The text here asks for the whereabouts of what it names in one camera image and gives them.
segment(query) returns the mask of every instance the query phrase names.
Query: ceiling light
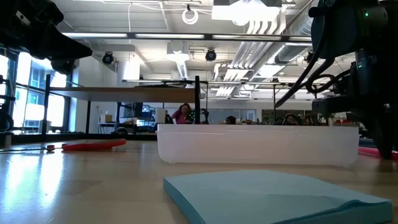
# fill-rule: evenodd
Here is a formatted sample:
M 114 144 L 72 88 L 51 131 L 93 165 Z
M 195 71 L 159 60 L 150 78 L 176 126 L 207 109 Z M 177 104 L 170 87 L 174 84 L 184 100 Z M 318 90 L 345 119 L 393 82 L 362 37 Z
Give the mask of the ceiling light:
M 223 82 L 223 81 L 208 81 L 209 84 L 242 84 L 242 82 Z
M 311 37 L 299 37 L 299 36 L 293 36 L 289 37 L 290 41 L 296 41 L 296 42 L 308 42 L 311 43 Z
M 286 46 L 305 46 L 305 47 L 312 47 L 311 43 L 286 43 Z
M 141 39 L 204 39 L 203 34 L 136 34 Z
M 232 39 L 232 40 L 260 40 L 260 41 L 270 41 L 270 42 L 275 42 L 275 41 L 280 41 L 281 36 L 275 36 L 275 35 L 220 35 L 216 34 L 213 35 L 213 39 L 216 40 L 226 40 L 226 39 Z
M 281 85 L 281 83 L 274 82 L 247 82 L 247 85 Z
M 79 33 L 79 32 L 70 32 L 70 33 L 62 33 L 63 35 L 72 38 L 72 39 L 79 39 L 79 38 L 127 38 L 127 34 L 120 34 L 120 33 Z
M 162 83 L 162 80 L 122 80 L 122 82 L 134 82 L 134 83 Z
M 281 7 L 266 6 L 261 0 L 236 1 L 225 5 L 224 1 L 214 1 L 211 19 L 241 21 L 273 21 Z

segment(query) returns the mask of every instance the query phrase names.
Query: white plastic container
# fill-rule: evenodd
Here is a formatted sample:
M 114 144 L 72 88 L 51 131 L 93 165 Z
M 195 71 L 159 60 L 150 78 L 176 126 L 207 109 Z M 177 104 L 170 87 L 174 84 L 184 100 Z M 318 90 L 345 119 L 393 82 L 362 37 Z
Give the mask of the white plastic container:
M 349 166 L 358 157 L 357 128 L 160 124 L 165 162 Z

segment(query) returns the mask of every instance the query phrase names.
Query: wooden table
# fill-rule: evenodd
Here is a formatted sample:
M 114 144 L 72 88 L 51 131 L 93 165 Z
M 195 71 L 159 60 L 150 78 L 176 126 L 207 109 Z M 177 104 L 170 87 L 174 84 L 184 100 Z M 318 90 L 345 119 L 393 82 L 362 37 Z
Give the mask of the wooden table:
M 156 142 L 134 141 L 116 152 L 0 154 L 0 223 L 188 223 L 163 191 L 163 177 L 239 169 L 308 175 L 390 198 L 398 216 L 396 162 L 360 156 L 348 169 L 168 164 L 160 160 Z

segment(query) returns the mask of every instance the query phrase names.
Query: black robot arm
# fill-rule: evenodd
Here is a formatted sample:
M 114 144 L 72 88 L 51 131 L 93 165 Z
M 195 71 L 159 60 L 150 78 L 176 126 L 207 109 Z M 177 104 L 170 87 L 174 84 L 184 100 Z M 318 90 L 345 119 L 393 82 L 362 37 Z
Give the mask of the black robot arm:
M 0 48 L 49 59 L 54 70 L 69 75 L 76 59 L 91 56 L 88 47 L 62 35 L 55 27 L 63 14 L 50 0 L 3 0 Z

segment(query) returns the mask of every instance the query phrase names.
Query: red object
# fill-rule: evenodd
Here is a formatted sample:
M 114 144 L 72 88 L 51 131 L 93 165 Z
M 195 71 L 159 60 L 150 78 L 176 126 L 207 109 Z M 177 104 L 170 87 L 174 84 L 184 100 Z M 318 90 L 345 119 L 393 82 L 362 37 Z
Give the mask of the red object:
M 62 146 L 64 151 L 95 151 L 96 149 L 112 149 L 115 146 L 122 146 L 126 143 L 125 139 L 115 139 L 110 141 L 66 144 Z
M 359 147 L 358 149 L 359 153 L 361 154 L 366 154 L 366 155 L 371 155 L 371 156 L 377 156 L 380 157 L 379 150 L 376 148 L 370 148 L 370 147 Z M 392 160 L 397 160 L 398 161 L 398 152 L 393 151 L 392 152 Z

